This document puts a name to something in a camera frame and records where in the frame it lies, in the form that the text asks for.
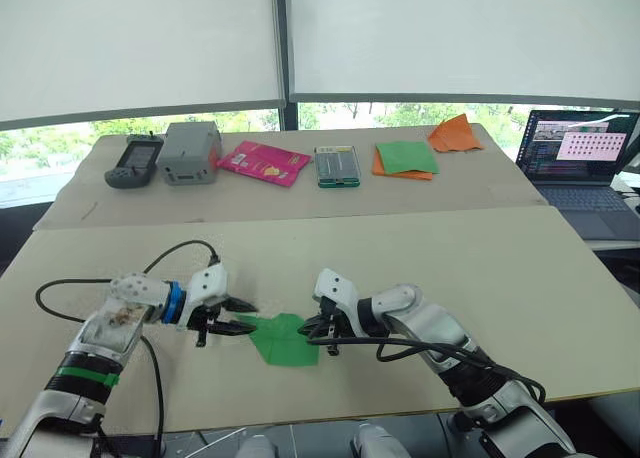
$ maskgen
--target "pink package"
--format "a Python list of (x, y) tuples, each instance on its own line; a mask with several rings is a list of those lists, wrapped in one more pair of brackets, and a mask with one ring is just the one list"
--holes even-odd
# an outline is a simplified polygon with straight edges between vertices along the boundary
[(291, 186), (298, 172), (311, 160), (309, 155), (243, 141), (218, 161), (218, 166), (281, 186)]

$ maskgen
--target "black wire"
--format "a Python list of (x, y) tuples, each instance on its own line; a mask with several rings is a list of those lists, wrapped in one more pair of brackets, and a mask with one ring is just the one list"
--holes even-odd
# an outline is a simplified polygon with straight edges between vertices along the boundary
[(50, 315), (55, 316), (56, 318), (62, 318), (63, 320), (75, 321), (76, 323), (84, 323), (83, 318), (78, 318), (71, 315), (65, 315), (64, 313), (60, 313), (58, 311), (52, 310), (47, 305), (45, 305), (42, 301), (42, 293), (47, 288), (51, 288), (56, 285), (69, 285), (69, 284), (89, 284), (89, 283), (109, 283), (111, 278), (66, 278), (62, 280), (53, 280), (49, 283), (45, 283), (40, 288), (36, 290), (36, 304), (40, 307), (42, 311), (45, 313), (49, 313)]
[(442, 423), (442, 418), (440, 417), (440, 413), (436, 413), (438, 417), (438, 423), (440, 423), (440, 428), (442, 428), (442, 434), (444, 435), (444, 443), (447, 445), (447, 456), (449, 458), (453, 458), (453, 453), (451, 453), (451, 445), (449, 445), (449, 437), (447, 436), (447, 431), (444, 428), (444, 423)]
[[(498, 365), (490, 358), (482, 358), (478, 355), (475, 355), (472, 351), (466, 350), (459, 346), (451, 345), (449, 343), (427, 343), (423, 341), (388, 337), (311, 339), (307, 340), (307, 343), (311, 345), (378, 345), (376, 358), (382, 362), (399, 360), (401, 358), (406, 358), (407, 356), (415, 355), (424, 351), (435, 351), (444, 356), (455, 358), (462, 363), (466, 363), (483, 370), (493, 371), (509, 380), (520, 381), (527, 388), (527, 391), (531, 394), (532, 398), (541, 405), (546, 399), (546, 390), (537, 381), (531, 378), (527, 378), (526, 376), (522, 376), (521, 374), (510, 368)], [(384, 349), (384, 345), (399, 345), (409, 348), (393, 355), (383, 356), (382, 351)]]
[(160, 367), (158, 366), (158, 358), (153, 349), (153, 345), (144, 336), (140, 337), (140, 341), (147, 347), (151, 361), (153, 362), (153, 371), (156, 375), (156, 391), (158, 393), (158, 431), (153, 442), (153, 458), (160, 458), (162, 453), (162, 434), (164, 433), (164, 394), (162, 393), (162, 380), (160, 379)]
[(104, 443), (104, 447), (107, 449), (107, 451), (111, 453), (111, 455), (114, 458), (122, 458), (122, 455), (120, 454), (118, 449), (115, 447), (111, 439), (105, 434), (101, 425), (98, 425), (97, 431), (98, 431), (98, 436), (100, 437), (100, 440), (102, 441), (102, 443)]
[(213, 246), (211, 246), (210, 243), (207, 243), (204, 240), (188, 240), (188, 241), (183, 241), (182, 243), (178, 243), (176, 246), (173, 246), (169, 248), (167, 251), (165, 251), (164, 253), (162, 253), (158, 258), (153, 260), (151, 264), (144, 269), (143, 273), (149, 273), (158, 263), (164, 260), (164, 258), (167, 255), (170, 255), (174, 251), (179, 250), (183, 246), (187, 246), (187, 245), (202, 245), (206, 247), (211, 253), (211, 257), (209, 258), (209, 266), (215, 265), (216, 263), (220, 263), (220, 257), (218, 256), (218, 254), (216, 253), (216, 250), (213, 248)]

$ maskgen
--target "blue ring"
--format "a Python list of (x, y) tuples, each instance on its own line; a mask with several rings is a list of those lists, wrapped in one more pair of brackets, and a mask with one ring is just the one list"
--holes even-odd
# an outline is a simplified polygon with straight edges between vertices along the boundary
[(165, 311), (164, 316), (162, 317), (162, 322), (165, 325), (167, 323), (171, 323), (173, 315), (176, 313), (176, 309), (178, 308), (178, 304), (180, 303), (181, 297), (182, 290), (180, 289), (180, 285), (177, 281), (172, 281), (171, 293), (169, 293), (169, 306), (167, 306), (167, 311)]

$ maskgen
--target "gray box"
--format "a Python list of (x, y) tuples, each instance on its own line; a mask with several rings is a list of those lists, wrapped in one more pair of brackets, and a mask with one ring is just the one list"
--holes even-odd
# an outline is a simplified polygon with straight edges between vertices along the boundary
[(158, 155), (158, 171), (168, 185), (212, 183), (222, 157), (215, 122), (171, 123)]

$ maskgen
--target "table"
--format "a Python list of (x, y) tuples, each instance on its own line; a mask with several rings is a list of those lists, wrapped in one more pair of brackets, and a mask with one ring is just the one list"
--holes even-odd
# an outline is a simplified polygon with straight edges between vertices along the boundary
[(290, 189), (220, 170), (212, 185), (168, 186), (159, 174), (135, 190), (109, 188), (103, 174), (125, 148), (124, 136), (102, 137), (36, 225), (36, 229), (149, 225), (189, 222), (252, 221), (331, 216), (467, 210), (546, 201), (479, 124), (481, 151), (437, 153), (441, 173), (432, 182), (373, 176), (374, 144), (424, 140), (433, 126), (331, 131), (224, 134), (224, 152), (253, 140), (313, 154), (315, 146), (356, 147), (359, 188), (320, 189), (314, 165), (306, 166)]
[[(205, 238), (231, 274), (230, 292), (262, 316), (308, 317), (315, 279), (331, 267), (363, 296), (419, 285), (498, 362), (545, 384), (552, 400), (640, 388), (640, 314), (554, 208), (548, 206), (301, 220), (36, 231), (0, 279), (0, 436), (8, 436), (56, 369), (78, 325), (37, 310), (33, 294), (62, 277), (142, 269), (171, 245)], [(182, 250), (154, 276), (179, 279), (205, 263)], [(56, 309), (86, 316), (97, 286), (51, 289)], [(435, 411), (457, 406), (417, 357), (375, 361), (375, 349), (321, 353), (317, 367), (266, 365), (248, 337), (212, 337), (160, 325), (156, 345), (167, 431)], [(156, 426), (153, 372), (135, 351), (108, 403), (107, 433)]]

